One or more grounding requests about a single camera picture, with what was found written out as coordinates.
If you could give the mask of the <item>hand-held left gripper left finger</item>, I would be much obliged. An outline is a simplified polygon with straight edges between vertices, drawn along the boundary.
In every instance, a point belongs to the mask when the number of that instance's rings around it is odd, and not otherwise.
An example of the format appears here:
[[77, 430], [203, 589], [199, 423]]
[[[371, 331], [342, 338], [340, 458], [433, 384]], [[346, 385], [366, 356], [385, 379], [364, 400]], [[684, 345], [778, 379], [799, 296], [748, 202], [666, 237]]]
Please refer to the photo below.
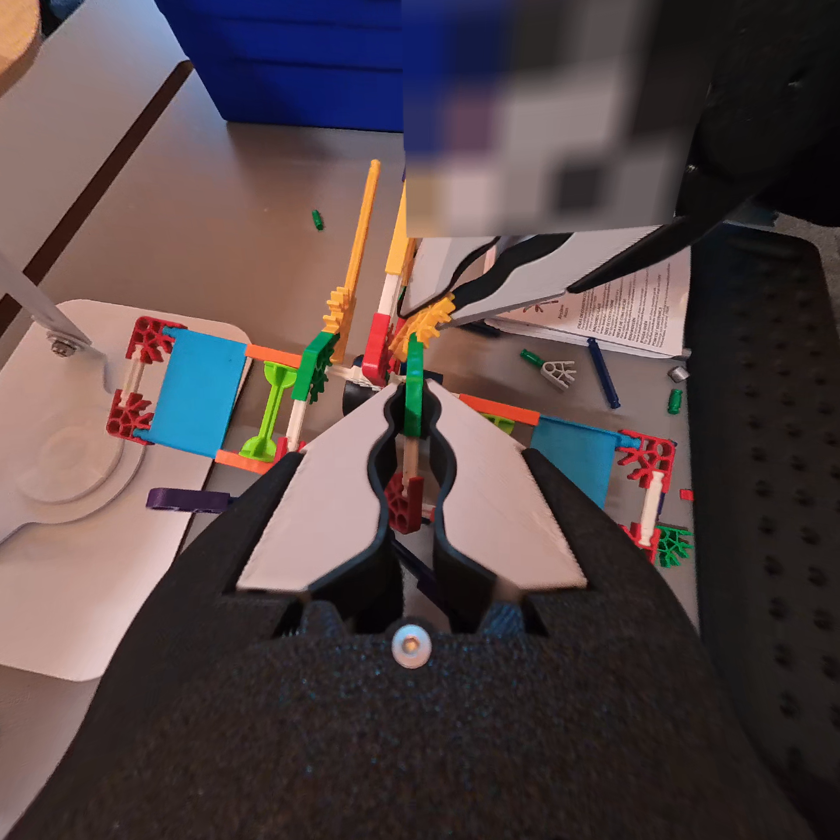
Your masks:
[[389, 427], [394, 384], [314, 439], [258, 541], [237, 588], [302, 593], [367, 549], [381, 503], [368, 477], [374, 445]]

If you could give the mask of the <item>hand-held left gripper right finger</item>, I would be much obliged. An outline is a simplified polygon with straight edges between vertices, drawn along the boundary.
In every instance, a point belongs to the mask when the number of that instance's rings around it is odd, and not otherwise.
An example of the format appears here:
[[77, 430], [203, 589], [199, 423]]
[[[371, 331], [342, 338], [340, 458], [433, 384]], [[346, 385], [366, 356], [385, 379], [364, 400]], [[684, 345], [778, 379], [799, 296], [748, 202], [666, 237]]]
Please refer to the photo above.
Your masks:
[[426, 398], [445, 544], [522, 591], [584, 588], [523, 447], [435, 381]]

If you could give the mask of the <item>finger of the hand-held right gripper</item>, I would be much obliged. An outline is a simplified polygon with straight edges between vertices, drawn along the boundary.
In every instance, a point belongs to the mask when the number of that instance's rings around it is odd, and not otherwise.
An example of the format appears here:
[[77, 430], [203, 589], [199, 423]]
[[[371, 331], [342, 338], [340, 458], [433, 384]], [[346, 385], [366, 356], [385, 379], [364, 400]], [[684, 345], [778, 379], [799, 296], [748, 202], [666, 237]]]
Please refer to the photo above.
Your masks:
[[423, 238], [400, 304], [400, 318], [409, 319], [446, 296], [463, 272], [493, 245], [493, 237]]
[[483, 275], [454, 290], [451, 321], [492, 318], [554, 298], [654, 231], [632, 227], [526, 238], [503, 250]]

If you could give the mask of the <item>colourful toy rod airplane model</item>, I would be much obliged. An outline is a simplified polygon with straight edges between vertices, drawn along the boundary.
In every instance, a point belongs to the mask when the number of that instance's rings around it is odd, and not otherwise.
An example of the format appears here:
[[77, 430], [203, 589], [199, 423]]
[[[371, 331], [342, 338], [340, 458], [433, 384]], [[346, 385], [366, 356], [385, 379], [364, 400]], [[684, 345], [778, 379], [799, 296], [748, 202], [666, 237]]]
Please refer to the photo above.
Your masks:
[[[406, 363], [392, 356], [390, 344], [407, 320], [400, 318], [399, 307], [415, 253], [415, 240], [406, 236], [406, 195], [402, 194], [383, 293], [361, 365], [345, 368], [333, 362], [327, 369], [327, 381], [330, 372], [344, 378], [346, 396], [354, 397], [354, 388], [368, 397], [386, 385], [405, 383]], [[313, 403], [303, 413], [294, 413], [291, 398], [302, 354], [216, 338], [179, 322], [143, 315], [133, 326], [125, 356], [130, 361], [129, 374], [113, 395], [106, 431], [121, 441], [162, 445], [264, 475], [287, 453], [289, 443], [296, 450], [305, 445], [302, 420]], [[239, 379], [251, 361], [263, 364], [269, 397], [259, 434], [236, 454], [223, 445]], [[614, 454], [623, 453], [618, 464], [630, 468], [627, 477], [645, 491], [638, 520], [623, 530], [651, 564], [658, 565], [658, 526], [664, 523], [660, 513], [674, 472], [676, 441], [630, 429], [586, 426], [465, 393], [455, 397], [506, 434], [517, 424], [531, 427], [531, 445], [599, 506], [606, 501]], [[419, 437], [405, 437], [402, 467], [385, 491], [391, 525], [401, 533], [418, 530], [424, 521], [433, 522], [437, 510], [422, 505], [418, 441]]]

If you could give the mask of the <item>person's right forearm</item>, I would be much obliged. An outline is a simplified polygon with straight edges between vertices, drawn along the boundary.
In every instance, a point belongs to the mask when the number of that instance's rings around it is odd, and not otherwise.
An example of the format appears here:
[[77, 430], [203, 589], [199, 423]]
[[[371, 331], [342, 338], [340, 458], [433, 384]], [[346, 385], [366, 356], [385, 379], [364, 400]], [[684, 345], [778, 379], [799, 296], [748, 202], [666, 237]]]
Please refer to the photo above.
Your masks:
[[749, 200], [838, 227], [838, 1], [723, 2], [728, 26], [695, 135], [693, 164], [772, 168]]

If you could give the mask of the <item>white instruction booklet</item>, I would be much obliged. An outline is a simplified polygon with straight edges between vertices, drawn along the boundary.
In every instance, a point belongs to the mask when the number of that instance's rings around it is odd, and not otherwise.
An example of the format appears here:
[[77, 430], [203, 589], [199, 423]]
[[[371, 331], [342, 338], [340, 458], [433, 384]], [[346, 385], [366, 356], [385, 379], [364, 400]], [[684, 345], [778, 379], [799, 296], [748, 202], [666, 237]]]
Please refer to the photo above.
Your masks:
[[690, 292], [690, 248], [631, 276], [579, 295], [559, 297], [486, 318], [506, 333], [584, 345], [648, 358], [684, 353]]

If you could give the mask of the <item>tan connector with green rod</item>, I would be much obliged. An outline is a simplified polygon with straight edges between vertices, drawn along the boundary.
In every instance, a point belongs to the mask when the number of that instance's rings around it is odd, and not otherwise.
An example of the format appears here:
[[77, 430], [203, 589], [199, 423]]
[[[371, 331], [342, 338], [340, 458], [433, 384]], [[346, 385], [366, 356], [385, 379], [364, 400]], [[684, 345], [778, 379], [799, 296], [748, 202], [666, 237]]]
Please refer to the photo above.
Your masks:
[[572, 360], [546, 361], [527, 349], [520, 351], [520, 356], [539, 369], [541, 376], [562, 392], [567, 392], [576, 376], [575, 362]]

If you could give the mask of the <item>dark blue rod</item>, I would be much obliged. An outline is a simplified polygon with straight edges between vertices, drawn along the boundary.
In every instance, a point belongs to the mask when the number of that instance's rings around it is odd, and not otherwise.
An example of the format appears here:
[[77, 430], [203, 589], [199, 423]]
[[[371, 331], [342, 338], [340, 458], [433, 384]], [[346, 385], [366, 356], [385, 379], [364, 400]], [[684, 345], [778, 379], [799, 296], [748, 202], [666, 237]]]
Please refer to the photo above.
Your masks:
[[596, 338], [590, 337], [586, 342], [606, 403], [612, 410], [617, 410], [621, 407], [621, 403], [613, 383], [613, 378], [607, 368], [602, 349]]

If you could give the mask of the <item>blue plastic bin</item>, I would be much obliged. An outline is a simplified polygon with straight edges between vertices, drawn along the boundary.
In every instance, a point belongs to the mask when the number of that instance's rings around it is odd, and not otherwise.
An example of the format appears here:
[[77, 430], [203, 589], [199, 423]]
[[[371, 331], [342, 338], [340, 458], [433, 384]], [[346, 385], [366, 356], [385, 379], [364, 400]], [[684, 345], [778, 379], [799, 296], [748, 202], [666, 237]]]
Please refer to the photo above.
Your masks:
[[399, 1], [157, 1], [227, 121], [403, 131]]

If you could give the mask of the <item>white stand with wooden board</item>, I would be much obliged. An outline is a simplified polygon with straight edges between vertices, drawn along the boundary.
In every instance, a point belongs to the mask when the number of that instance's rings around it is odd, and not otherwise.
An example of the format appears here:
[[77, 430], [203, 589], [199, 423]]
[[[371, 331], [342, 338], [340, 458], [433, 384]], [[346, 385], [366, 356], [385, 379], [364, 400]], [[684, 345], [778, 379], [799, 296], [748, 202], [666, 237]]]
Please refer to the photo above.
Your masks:
[[[2, 254], [20, 270], [89, 184], [185, 55], [154, 2], [84, 2], [2, 99]], [[105, 431], [126, 342], [144, 312], [176, 313], [199, 332], [245, 341], [241, 316], [222, 321], [190, 297], [150, 291], [152, 237], [117, 253], [95, 218], [83, 240], [102, 246], [92, 280], [61, 303], [99, 351], [61, 359], [30, 325], [2, 367], [2, 666], [58, 679], [98, 679], [175, 557], [185, 513], [145, 507], [151, 488], [197, 489], [208, 458], [144, 447]]]

